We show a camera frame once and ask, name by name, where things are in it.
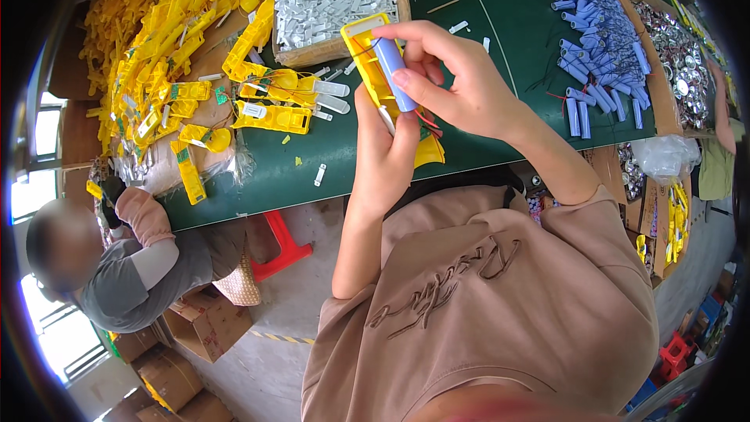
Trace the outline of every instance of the concrete floor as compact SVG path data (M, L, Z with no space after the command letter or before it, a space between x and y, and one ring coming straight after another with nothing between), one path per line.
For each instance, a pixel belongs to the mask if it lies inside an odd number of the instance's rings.
M680 267L654 290L661 341L689 309L695 309L713 288L734 247L731 217L709 212L693 198L689 248ZM716 204L724 210L726 205ZM297 244L312 243L314 253L259 284L262 304L250 308L253 330L314 338L320 307L331 294L331 278L341 240L342 199L290 207L282 211ZM268 232L259 228L253 256L273 257ZM216 363L178 349L195 366L205 386L217 394L240 422L300 420L302 375L308 344L280 342L245 334Z

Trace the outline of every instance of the worker in brown shirt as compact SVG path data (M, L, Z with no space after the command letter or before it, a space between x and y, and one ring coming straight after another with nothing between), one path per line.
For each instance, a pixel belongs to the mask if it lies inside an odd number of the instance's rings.
M305 422L607 420L646 380L659 332L649 277L596 173L508 89L482 45L426 21L393 80L461 130L518 150L562 204L463 186L384 215L407 190L419 126L389 135L362 87L357 169L302 387ZM440 62L455 76L450 90Z

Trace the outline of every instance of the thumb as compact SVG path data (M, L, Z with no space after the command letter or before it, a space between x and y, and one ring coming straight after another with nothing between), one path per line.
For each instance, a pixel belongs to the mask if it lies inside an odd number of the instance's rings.
M396 135L389 151L389 156L414 164L419 144L419 121L414 111L401 113L396 118Z
M451 111L455 107L453 104L455 95L438 87L411 69L398 69L393 72L391 79L411 99L440 117L443 117L443 112Z

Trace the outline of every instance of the green cloth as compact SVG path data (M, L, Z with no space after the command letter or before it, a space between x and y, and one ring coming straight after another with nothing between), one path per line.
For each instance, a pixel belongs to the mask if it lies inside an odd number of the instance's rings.
M729 118L734 140L742 140L745 126L735 118ZM716 138L700 140L703 147L703 160L700 162L698 174L698 191L702 201L716 201L724 199L732 193L732 178L734 177L734 155L727 152Z

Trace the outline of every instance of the gray pants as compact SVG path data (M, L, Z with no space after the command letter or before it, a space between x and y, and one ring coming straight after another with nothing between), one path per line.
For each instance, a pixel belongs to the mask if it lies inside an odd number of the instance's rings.
M197 230L209 246L214 268L212 281L230 275L242 256L245 247L248 220L234 219L199 227Z

